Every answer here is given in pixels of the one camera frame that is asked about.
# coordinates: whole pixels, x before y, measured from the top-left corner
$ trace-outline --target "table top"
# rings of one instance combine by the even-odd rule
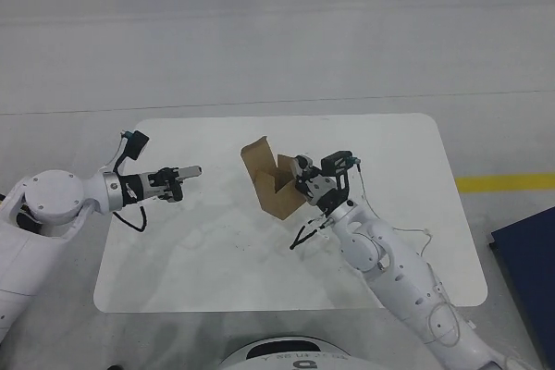
[[[291,251],[301,225],[320,211],[303,205],[285,221],[261,210],[241,148],[267,136],[274,154],[318,163],[337,150],[362,159],[370,203],[397,228],[428,228],[424,258],[452,302],[487,297],[459,194],[436,122],[421,114],[148,119],[150,137],[125,174],[201,166],[180,203],[144,201],[148,227],[112,219],[94,303],[107,313],[230,312],[375,308],[379,303],[339,253],[328,229]],[[350,172],[351,197],[362,185]],[[137,205],[121,214],[141,224]],[[400,236],[420,251],[427,236]]]

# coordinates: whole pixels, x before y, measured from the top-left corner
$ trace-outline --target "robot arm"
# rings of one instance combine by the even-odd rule
[[[486,345],[450,303],[431,265],[405,244],[385,221],[349,199],[351,152],[324,158],[319,169],[308,157],[292,163],[296,188],[326,215],[345,260],[362,272],[367,286],[449,370],[526,370]],[[336,177],[334,183],[330,177]],[[350,230],[349,225],[361,226]]]
[[[183,198],[183,180],[202,174],[198,166],[191,166],[119,175],[123,159],[137,159],[148,141],[138,131],[122,135],[128,143],[113,172],[80,179],[66,171],[45,171],[22,179],[0,204],[0,342],[90,214],[104,215],[151,197],[178,202]],[[23,206],[43,223],[43,231],[68,224],[67,231],[49,236],[20,228],[17,214]]]

